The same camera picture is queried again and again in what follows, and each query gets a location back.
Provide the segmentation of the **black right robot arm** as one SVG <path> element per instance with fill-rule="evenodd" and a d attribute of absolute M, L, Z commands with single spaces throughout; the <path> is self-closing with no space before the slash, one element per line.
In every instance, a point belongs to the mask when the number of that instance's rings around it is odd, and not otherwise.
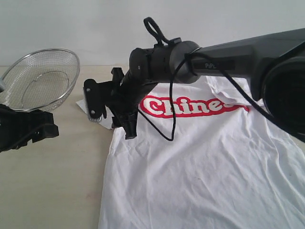
<path fill-rule="evenodd" d="M 305 31 L 297 29 L 202 48 L 172 40 L 134 49 L 125 76 L 116 76 L 105 105 L 121 116 L 136 111 L 159 83 L 225 77 L 270 122 L 305 139 Z"/>

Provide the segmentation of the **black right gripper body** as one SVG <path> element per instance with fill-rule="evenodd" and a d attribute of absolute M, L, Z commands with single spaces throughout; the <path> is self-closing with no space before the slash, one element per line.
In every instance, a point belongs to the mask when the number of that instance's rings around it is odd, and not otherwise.
<path fill-rule="evenodd" d="M 112 126 L 122 126 L 122 116 L 132 114 L 140 101 L 152 90 L 153 84 L 134 78 L 130 71 L 122 68 L 111 70 L 112 80 L 106 83 L 106 106 L 113 114 Z"/>

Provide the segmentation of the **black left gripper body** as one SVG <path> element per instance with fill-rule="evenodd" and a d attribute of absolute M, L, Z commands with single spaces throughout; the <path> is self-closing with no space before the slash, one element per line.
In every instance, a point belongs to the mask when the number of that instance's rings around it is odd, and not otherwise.
<path fill-rule="evenodd" d="M 18 149 L 25 145 L 40 127 L 37 112 L 17 112 L 0 106 L 0 151 Z"/>

